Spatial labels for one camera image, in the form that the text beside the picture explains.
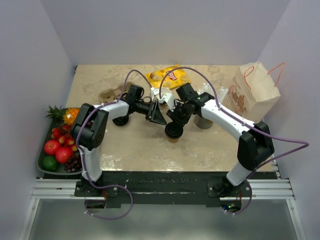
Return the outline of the black coffee cup lid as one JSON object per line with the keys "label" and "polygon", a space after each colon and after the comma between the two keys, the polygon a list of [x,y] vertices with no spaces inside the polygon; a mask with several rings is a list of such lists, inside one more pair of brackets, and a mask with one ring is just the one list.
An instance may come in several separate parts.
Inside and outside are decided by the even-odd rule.
{"label": "black coffee cup lid", "polygon": [[183,135],[183,126],[176,122],[169,122],[164,129],[166,136],[169,139],[176,140]]}

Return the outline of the brown paper cup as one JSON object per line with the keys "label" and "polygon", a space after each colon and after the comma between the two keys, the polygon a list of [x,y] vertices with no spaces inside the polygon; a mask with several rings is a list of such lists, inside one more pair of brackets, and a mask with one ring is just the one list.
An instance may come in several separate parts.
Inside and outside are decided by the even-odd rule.
{"label": "brown paper cup", "polygon": [[168,105],[167,105],[166,102],[160,102],[160,103],[159,103],[159,106],[160,106],[160,107],[167,107]]}
{"label": "brown paper cup", "polygon": [[170,137],[168,137],[167,140],[168,140],[170,143],[176,143],[176,142],[179,140],[179,138],[170,138]]}

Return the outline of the cardboard cup carrier tray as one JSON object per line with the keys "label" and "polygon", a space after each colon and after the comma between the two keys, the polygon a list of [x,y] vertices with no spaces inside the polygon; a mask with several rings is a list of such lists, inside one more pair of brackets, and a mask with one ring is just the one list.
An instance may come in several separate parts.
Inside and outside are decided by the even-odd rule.
{"label": "cardboard cup carrier tray", "polygon": [[131,85],[132,83],[129,82],[125,85],[120,84],[116,88],[109,88],[107,90],[103,90],[98,94],[98,100],[101,104],[111,103],[117,100],[123,94],[127,93]]}

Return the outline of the brown paper takeout bag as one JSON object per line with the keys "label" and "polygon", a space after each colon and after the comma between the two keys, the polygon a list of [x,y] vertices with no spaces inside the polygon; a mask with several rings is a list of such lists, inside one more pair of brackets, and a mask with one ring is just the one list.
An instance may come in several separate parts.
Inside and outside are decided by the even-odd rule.
{"label": "brown paper takeout bag", "polygon": [[281,97],[271,72],[277,68],[285,68],[281,63],[267,70],[260,61],[240,65],[227,87],[222,105],[237,115],[260,122]]}

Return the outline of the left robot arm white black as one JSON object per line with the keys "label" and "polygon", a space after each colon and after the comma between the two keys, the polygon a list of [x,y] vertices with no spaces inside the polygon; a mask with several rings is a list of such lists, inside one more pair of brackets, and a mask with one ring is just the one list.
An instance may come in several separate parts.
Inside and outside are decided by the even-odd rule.
{"label": "left robot arm white black", "polygon": [[79,150],[82,173],[76,183],[76,193],[100,196],[103,194],[103,172],[100,167],[99,147],[104,139],[108,121],[124,126],[129,115],[139,113],[149,122],[167,124],[156,100],[145,102],[144,88],[135,84],[129,86],[120,99],[101,105],[84,103],[71,127],[70,134]]}

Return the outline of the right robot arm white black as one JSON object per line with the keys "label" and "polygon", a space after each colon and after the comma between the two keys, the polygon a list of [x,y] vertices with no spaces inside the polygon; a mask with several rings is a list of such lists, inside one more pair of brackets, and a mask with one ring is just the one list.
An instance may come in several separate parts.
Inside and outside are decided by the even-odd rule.
{"label": "right robot arm white black", "polygon": [[233,136],[238,142],[238,162],[212,189],[220,197],[235,196],[247,177],[275,152],[268,125],[263,121],[255,123],[241,118],[224,109],[214,96],[207,92],[198,94],[189,83],[176,92],[180,100],[176,100],[171,93],[159,99],[168,106],[166,114],[172,120],[165,126],[167,138],[179,139],[192,115],[216,123]]}

